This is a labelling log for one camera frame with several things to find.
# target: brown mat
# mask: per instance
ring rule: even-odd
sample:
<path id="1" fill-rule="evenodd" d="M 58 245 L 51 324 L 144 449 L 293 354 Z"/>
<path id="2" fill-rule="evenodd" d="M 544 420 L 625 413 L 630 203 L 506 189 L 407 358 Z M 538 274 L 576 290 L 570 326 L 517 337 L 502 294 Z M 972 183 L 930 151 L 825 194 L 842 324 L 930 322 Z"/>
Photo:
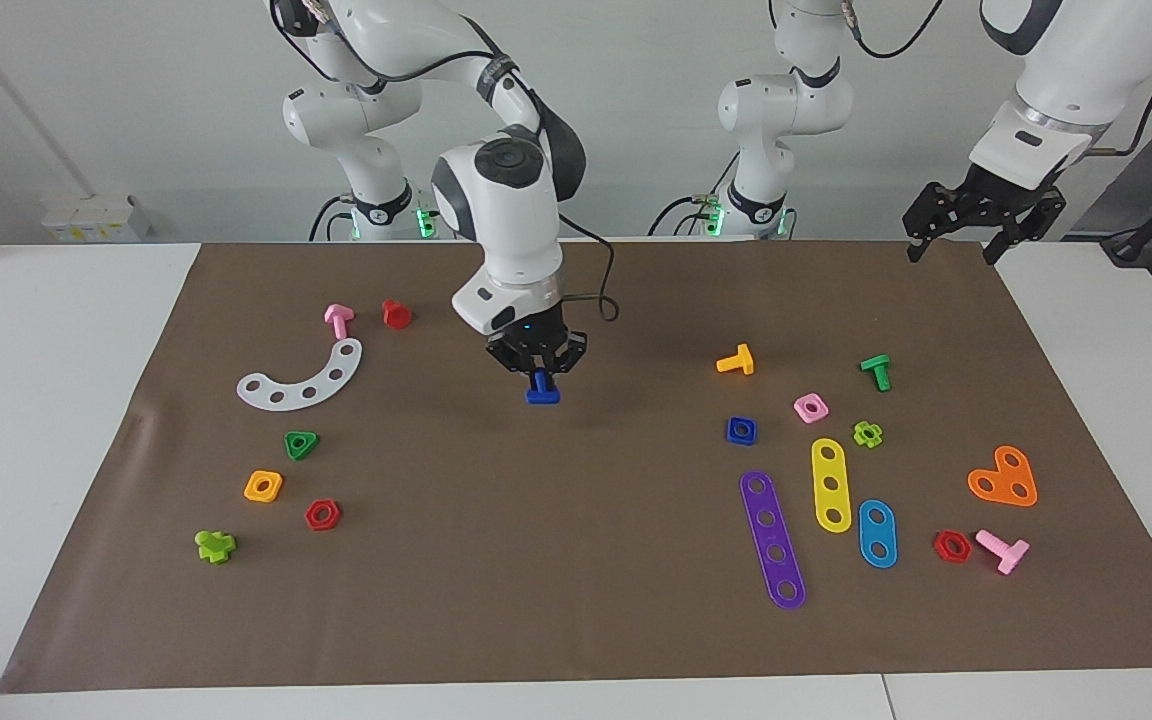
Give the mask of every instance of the brown mat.
<path id="1" fill-rule="evenodd" d="M 602 251 L 568 259 L 586 290 Z M 626 316 L 571 306 L 590 353 L 556 407 L 525 406 L 450 310 L 477 263 L 204 247 L 0 692 L 1152 666 L 1152 541 L 977 247 L 621 247 Z M 411 328 L 380 324 L 387 296 Z M 353 382 L 300 414 L 243 406 L 243 374 L 321 367 L 329 302 L 359 310 Z M 737 342 L 758 373 L 719 376 Z M 886 395 L 856 369 L 878 353 Z M 812 427 L 806 392 L 832 407 Z M 723 440 L 730 415 L 758 445 Z M 856 447 L 861 419 L 887 442 Z M 294 429 L 323 435 L 306 461 L 285 456 Z M 895 510 L 895 569 L 814 523 L 823 435 L 849 448 L 852 502 Z M 1033 509 L 968 492 L 1002 444 L 1032 461 Z M 243 500 L 255 469 L 287 477 L 273 505 Z M 799 611 L 765 593 L 750 469 L 776 479 Z M 333 532 L 305 528 L 319 497 L 343 506 Z M 1033 544 L 1011 577 L 934 555 L 937 530 L 983 526 Z M 238 538 L 228 564 L 197 559 L 200 529 Z"/>

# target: white table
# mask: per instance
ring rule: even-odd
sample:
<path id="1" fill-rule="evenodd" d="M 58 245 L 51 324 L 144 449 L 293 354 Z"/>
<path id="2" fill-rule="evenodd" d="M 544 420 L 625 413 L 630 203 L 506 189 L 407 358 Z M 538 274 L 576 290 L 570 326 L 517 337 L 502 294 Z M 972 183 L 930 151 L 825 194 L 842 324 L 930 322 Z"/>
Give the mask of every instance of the white table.
<path id="1" fill-rule="evenodd" d="M 0 247 L 0 674 L 198 247 Z M 1152 279 L 1096 247 L 998 266 L 1152 533 Z M 1130 579 L 1124 578 L 1124 588 Z M 1152 670 L 0 697 L 0 717 L 1152 717 Z"/>

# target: purple toy bar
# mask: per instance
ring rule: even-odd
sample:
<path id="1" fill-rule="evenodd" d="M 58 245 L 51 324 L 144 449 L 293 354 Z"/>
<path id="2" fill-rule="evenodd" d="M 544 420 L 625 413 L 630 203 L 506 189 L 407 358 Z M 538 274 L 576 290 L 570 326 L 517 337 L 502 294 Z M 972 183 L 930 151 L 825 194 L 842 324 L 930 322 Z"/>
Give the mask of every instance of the purple toy bar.
<path id="1" fill-rule="evenodd" d="M 767 594 L 783 611 L 795 611 L 808 598 L 799 573 L 799 561 L 794 556 L 790 528 L 781 515 L 776 488 L 767 473 L 749 471 L 740 479 L 740 492 L 745 499 L 749 529 L 755 533 L 755 547 L 767 581 Z"/>

